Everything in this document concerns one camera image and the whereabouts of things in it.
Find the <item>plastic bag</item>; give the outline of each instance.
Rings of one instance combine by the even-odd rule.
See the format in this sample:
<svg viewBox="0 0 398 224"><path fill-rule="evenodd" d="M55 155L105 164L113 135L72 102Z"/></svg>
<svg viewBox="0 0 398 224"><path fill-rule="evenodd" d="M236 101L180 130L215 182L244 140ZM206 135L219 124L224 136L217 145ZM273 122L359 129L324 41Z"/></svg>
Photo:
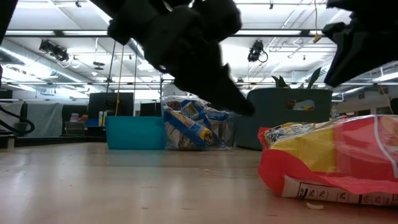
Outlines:
<svg viewBox="0 0 398 224"><path fill-rule="evenodd" d="M258 173L277 195L398 205L398 116L260 129Z"/></svg>
<svg viewBox="0 0 398 224"><path fill-rule="evenodd" d="M233 142L231 114L196 97L161 100L168 149L228 149Z"/></svg>

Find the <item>robotic claw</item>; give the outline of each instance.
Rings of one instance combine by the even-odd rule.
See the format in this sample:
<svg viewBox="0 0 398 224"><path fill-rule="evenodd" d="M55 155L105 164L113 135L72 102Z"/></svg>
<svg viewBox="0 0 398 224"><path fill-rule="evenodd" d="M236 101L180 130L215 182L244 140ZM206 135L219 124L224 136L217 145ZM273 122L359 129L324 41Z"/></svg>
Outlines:
<svg viewBox="0 0 398 224"><path fill-rule="evenodd" d="M135 39L146 60L174 84L210 103L243 115L254 113L223 65L219 42L240 30L233 0L91 0L113 20L108 35L120 44Z"/></svg>

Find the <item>ceiling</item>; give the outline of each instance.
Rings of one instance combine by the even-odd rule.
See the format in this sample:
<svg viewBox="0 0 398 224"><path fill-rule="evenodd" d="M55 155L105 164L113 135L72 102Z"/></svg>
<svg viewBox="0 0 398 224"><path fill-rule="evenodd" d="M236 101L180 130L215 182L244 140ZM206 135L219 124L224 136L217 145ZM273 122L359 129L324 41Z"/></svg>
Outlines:
<svg viewBox="0 0 398 224"><path fill-rule="evenodd" d="M320 30L331 22L349 22L349 12L326 9L326 0L317 1L317 10L313 0L273 0L270 9L269 0L235 0L241 11L243 29L310 29ZM76 7L71 0L20 0L9 25L9 30L106 30L107 16L89 1L80 0ZM249 48L255 40L262 40L269 59L266 63L249 63ZM57 63L49 55L39 51L42 40L65 47L71 58L68 63ZM72 37L7 37L2 46L35 63L40 63L60 72L62 77L73 77L70 82L104 82L108 75L116 82L121 74L122 82L153 82L137 85L138 99L158 99L161 74L144 60L138 60L136 69L135 54L130 47L123 47L109 37L72 38ZM316 44L312 37L230 37L221 43L224 63L231 66L231 75L245 82L271 82L271 75L283 76L287 82L304 82L318 67L327 68L336 52L336 45L326 37ZM93 62L105 64L104 70L94 70ZM366 75L359 77L362 82L369 80ZM117 90L117 85L110 86ZM121 85L121 89L131 89L131 85ZM104 91L97 86L95 91Z"/></svg>

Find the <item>laminate floor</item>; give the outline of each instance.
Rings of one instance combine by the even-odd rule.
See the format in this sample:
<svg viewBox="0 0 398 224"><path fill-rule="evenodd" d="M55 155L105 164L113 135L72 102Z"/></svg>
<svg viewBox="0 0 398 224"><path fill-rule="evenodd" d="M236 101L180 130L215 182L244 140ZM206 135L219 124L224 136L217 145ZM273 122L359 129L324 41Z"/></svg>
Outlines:
<svg viewBox="0 0 398 224"><path fill-rule="evenodd" d="M0 224L397 223L398 210L280 198L256 151L109 151L105 143L0 152Z"/></svg>

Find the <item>chip bag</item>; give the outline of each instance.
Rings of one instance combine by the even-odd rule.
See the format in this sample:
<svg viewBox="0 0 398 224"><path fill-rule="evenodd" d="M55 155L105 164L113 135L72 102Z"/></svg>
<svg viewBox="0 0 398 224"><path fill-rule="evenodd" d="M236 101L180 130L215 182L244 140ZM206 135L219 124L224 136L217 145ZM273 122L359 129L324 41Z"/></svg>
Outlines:
<svg viewBox="0 0 398 224"><path fill-rule="evenodd" d="M258 137L258 173L277 195L398 205L398 116L288 123Z"/></svg>

